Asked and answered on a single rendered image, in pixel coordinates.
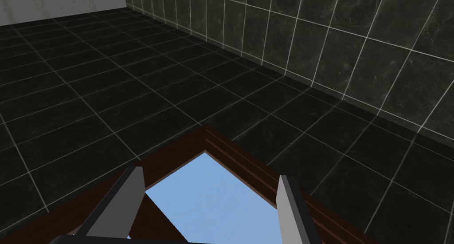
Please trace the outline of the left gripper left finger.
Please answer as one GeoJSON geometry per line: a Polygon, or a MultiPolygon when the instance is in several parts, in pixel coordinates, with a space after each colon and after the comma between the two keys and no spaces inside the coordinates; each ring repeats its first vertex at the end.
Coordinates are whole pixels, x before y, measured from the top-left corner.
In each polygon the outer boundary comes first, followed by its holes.
{"type": "Polygon", "coordinates": [[[143,168],[127,168],[75,235],[127,238],[144,195],[143,168]]]}

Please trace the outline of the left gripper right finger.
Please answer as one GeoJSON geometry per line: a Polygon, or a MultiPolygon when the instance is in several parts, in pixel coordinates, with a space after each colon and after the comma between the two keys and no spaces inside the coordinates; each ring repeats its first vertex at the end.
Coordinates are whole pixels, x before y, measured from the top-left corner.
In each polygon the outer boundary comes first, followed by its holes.
{"type": "Polygon", "coordinates": [[[321,244],[297,179],[279,176],[276,206],[282,244],[321,244]]]}

